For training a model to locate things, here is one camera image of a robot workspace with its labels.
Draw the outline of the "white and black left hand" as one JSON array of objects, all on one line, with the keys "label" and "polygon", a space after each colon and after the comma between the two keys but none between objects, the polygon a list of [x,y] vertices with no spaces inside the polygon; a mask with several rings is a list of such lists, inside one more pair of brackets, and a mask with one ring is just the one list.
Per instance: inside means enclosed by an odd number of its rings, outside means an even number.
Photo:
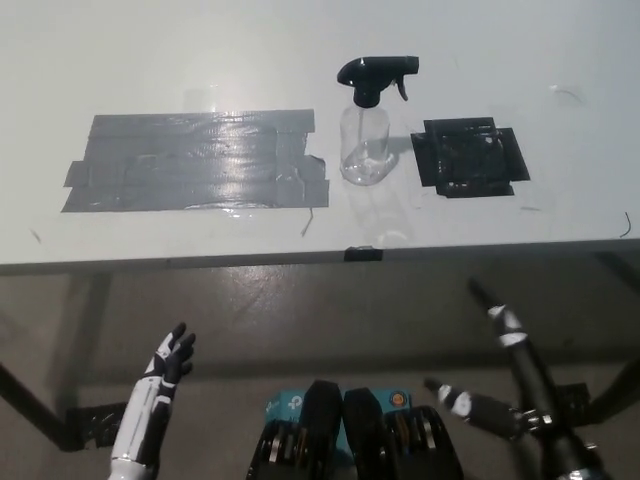
[{"label": "white and black left hand", "polygon": [[138,379],[122,417],[110,455],[111,479],[155,479],[181,379],[193,364],[196,335],[178,324],[155,350]]}]

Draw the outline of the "black right hand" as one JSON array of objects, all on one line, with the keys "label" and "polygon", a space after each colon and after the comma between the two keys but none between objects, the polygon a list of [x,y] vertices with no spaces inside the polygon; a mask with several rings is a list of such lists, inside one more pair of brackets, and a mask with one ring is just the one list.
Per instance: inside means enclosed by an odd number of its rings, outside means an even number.
[{"label": "black right hand", "polygon": [[434,378],[427,378],[425,387],[452,415],[503,439],[513,440],[526,432],[557,426],[561,412],[556,387],[522,322],[511,307],[479,281],[471,279],[468,288],[486,310],[498,343],[508,355],[521,407],[517,409]]}]

